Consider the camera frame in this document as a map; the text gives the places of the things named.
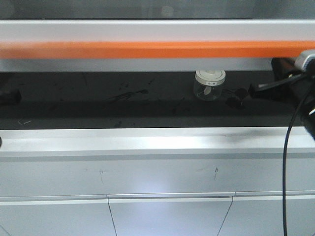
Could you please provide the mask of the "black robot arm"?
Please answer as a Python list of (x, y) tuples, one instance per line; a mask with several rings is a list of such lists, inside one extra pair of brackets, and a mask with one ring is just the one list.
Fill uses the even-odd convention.
[(307, 70), (302, 71), (294, 65), (294, 60), (289, 58), (273, 58), (271, 66), (274, 80), (263, 84), (251, 84), (249, 95), (253, 99), (265, 99), (288, 103), (297, 108), (303, 101), (299, 111), (303, 126), (308, 133), (315, 136), (315, 61), (307, 65)]

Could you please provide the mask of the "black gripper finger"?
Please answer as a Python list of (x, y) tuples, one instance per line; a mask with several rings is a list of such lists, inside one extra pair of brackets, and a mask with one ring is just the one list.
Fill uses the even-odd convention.
[(0, 91), (1, 104), (19, 104), (21, 101), (21, 93), (18, 89), (10, 91)]

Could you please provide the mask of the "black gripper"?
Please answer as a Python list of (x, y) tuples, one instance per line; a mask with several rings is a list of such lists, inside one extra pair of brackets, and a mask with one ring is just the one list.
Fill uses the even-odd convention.
[(275, 84), (250, 84), (248, 93), (253, 99), (271, 99), (297, 107), (307, 93), (301, 112), (305, 116), (315, 114), (315, 59), (303, 60), (303, 68), (291, 58), (274, 58), (271, 66)]

